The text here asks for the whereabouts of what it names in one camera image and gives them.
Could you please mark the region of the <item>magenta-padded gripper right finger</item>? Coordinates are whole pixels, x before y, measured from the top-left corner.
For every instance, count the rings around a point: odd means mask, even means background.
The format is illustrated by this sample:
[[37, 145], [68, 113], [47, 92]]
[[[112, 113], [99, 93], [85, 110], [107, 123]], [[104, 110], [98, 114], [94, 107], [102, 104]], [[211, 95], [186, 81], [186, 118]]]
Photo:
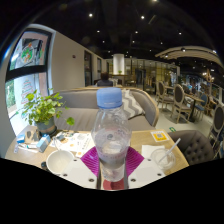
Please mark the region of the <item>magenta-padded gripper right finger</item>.
[[135, 149], [129, 148], [126, 156], [128, 188], [140, 188], [165, 176], [152, 159], [144, 158]]

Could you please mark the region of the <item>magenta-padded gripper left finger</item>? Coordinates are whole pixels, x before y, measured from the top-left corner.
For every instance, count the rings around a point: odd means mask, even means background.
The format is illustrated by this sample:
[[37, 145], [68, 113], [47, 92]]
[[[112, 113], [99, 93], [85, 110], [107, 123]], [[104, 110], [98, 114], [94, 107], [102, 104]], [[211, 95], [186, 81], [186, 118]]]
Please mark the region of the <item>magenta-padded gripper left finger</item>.
[[91, 148], [81, 158], [75, 158], [62, 172], [61, 177], [84, 188], [96, 189], [100, 164], [96, 148]]

